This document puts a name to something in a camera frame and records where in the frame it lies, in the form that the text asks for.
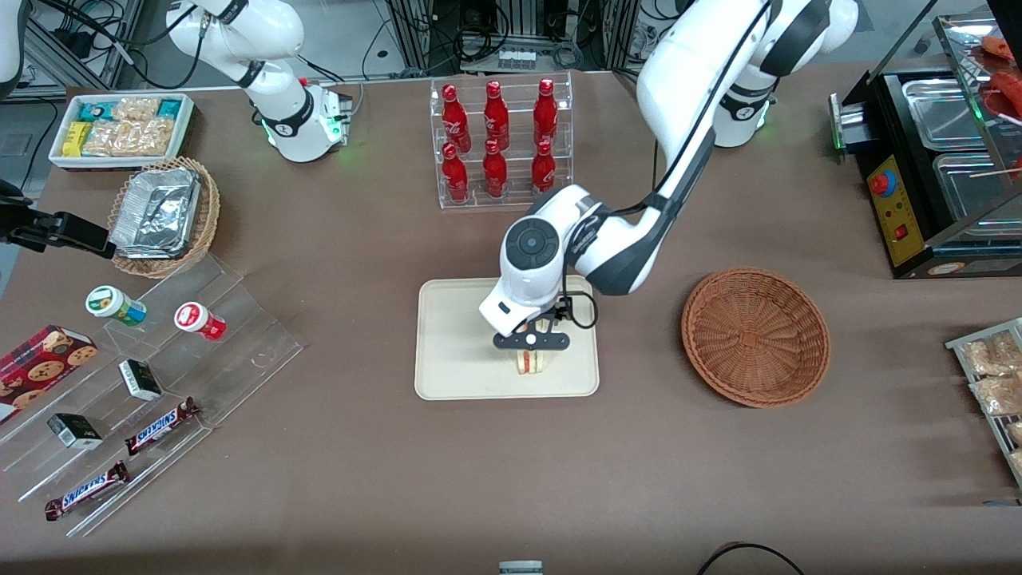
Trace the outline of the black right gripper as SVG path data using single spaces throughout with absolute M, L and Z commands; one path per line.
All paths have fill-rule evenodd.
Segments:
M 35 252 L 44 252 L 47 247 L 69 247 L 106 260 L 117 254 L 117 245 L 109 241 L 109 230 L 71 212 L 35 211 L 32 229 L 38 245 L 32 248 Z

